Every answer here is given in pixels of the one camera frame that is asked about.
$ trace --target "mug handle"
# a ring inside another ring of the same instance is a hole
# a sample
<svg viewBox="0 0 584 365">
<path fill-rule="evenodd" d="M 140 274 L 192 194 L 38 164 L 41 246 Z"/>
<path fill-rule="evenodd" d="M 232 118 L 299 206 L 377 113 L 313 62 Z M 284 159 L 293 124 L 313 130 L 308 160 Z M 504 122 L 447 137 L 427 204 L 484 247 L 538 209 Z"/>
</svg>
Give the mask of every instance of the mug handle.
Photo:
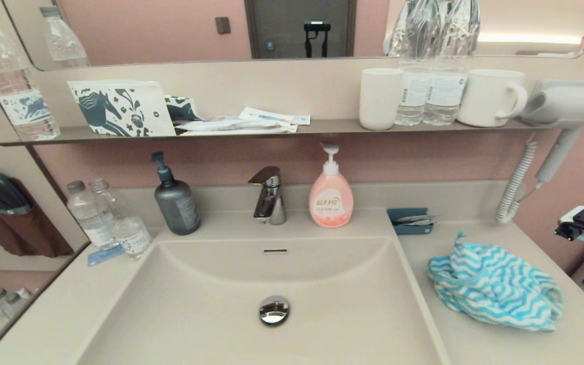
<svg viewBox="0 0 584 365">
<path fill-rule="evenodd" d="M 517 115 L 524 110 L 526 102 L 529 99 L 529 94 L 526 92 L 526 89 L 522 85 L 519 85 L 517 83 L 509 83 L 509 85 L 507 85 L 506 88 L 517 94 L 517 101 L 515 102 L 515 106 L 513 106 L 513 109 L 510 110 L 510 112 L 508 113 L 498 112 L 497 114 L 495 114 L 495 117 L 498 119 L 508 119 L 517 117 Z"/>
</svg>

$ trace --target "soap dispenser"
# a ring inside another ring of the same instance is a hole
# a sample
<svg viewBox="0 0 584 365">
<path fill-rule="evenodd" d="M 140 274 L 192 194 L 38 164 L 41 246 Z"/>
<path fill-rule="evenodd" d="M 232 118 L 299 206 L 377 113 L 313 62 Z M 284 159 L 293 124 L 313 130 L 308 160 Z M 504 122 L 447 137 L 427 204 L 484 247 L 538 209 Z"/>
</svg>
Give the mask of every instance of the soap dispenser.
<svg viewBox="0 0 584 365">
<path fill-rule="evenodd" d="M 180 236 L 197 231 L 201 219 L 191 188 L 184 181 L 174 179 L 171 170 L 164 163 L 163 152 L 153 153 L 152 160 L 159 166 L 157 173 L 162 181 L 155 189 L 155 199 L 168 228 Z"/>
<path fill-rule="evenodd" d="M 328 154 L 328 161 L 310 190 L 310 215 L 320 227 L 337 228 L 347 224 L 353 214 L 353 192 L 334 161 L 338 144 L 322 142 L 321 146 Z"/>
</svg>

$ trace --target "small tray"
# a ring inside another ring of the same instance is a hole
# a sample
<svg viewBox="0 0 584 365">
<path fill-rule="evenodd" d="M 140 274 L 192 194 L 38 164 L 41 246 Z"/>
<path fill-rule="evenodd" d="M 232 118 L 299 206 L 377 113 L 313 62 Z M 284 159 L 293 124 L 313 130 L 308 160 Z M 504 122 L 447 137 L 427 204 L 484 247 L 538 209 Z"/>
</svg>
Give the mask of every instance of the small tray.
<svg viewBox="0 0 584 365">
<path fill-rule="evenodd" d="M 393 222 L 403 217 L 427 214 L 427 208 L 392 208 L 387 209 L 387 215 Z M 434 229 L 434 224 L 428 226 L 393 226 L 396 234 L 428 234 Z"/>
</svg>

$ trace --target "product label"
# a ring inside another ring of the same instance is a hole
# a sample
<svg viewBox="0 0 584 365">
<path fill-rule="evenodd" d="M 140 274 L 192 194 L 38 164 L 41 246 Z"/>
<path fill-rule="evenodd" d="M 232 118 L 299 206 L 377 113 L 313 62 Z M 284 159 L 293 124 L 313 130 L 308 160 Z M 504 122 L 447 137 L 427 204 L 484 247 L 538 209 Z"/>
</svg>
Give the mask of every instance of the product label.
<svg viewBox="0 0 584 365">
<path fill-rule="evenodd" d="M 101 217 L 96 217 L 88 223 L 88 228 L 83 228 L 84 233 L 96 247 L 104 247 L 114 242 L 112 232 L 105 226 Z"/>
<path fill-rule="evenodd" d="M 405 72 L 403 74 L 403 96 L 400 100 L 401 106 L 422 106 L 427 101 L 429 85 L 431 84 L 430 74 L 419 74 L 418 72 Z"/>
<path fill-rule="evenodd" d="M 336 227 L 348 222 L 348 214 L 344 211 L 341 193 L 336 189 L 320 192 L 312 201 L 312 212 L 315 219 L 325 226 Z"/>
<path fill-rule="evenodd" d="M 431 78 L 428 102 L 438 106 L 457 106 L 461 104 L 463 89 L 468 80 L 466 74 L 434 74 Z"/>
<path fill-rule="evenodd" d="M 197 214 L 197 206 L 195 206 L 193 198 L 179 199 L 175 204 L 186 228 L 193 228 L 200 222 L 200 215 Z"/>
<path fill-rule="evenodd" d="M 39 90 L 0 96 L 0 103 L 12 125 L 41 122 L 51 117 Z"/>
<path fill-rule="evenodd" d="M 129 254 L 145 251 L 152 241 L 153 238 L 150 237 L 150 234 L 146 231 L 141 231 L 132 236 L 119 239 L 121 247 L 123 247 L 125 252 Z"/>
</svg>

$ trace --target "countertop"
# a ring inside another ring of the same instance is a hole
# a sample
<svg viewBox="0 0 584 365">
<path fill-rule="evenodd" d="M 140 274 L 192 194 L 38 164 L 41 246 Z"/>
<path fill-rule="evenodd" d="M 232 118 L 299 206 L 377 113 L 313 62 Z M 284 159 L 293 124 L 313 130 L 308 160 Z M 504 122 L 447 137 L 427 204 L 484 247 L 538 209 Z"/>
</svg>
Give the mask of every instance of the countertop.
<svg viewBox="0 0 584 365">
<path fill-rule="evenodd" d="M 565 312 L 552 333 L 531 333 L 481 323 L 441 303 L 427 277 L 427 262 L 450 253 L 457 233 L 464 242 L 494 243 L 547 272 L 563 292 Z M 584 364 L 584 292 L 515 224 L 445 222 L 431 234 L 399 236 L 452 363 Z"/>
<path fill-rule="evenodd" d="M 312 224 L 307 211 L 289 212 L 283 226 L 260 225 L 251 212 L 214 212 L 202 228 L 182 240 L 249 238 L 347 237 L 392 232 L 383 208 L 356 210 L 353 220 L 340 229 L 322 229 Z M 560 284 L 565 296 L 565 314 L 554 333 L 528 333 L 474 321 L 452 312 L 440 303 L 426 276 L 427 260 L 448 254 L 458 231 L 471 242 L 495 243 L 545 270 Z M 172 233 L 162 231 L 160 237 Z M 486 363 L 584 363 L 584 293 L 526 234 L 515 226 L 484 222 L 445 222 L 431 234 L 399 236 L 436 327 L 454 364 Z M 112 304 L 117 291 L 141 259 L 126 255 L 88 268 L 87 247 L 0 341 L 0 364 L 56 365 L 70 363 L 95 330 L 98 319 Z"/>
</svg>

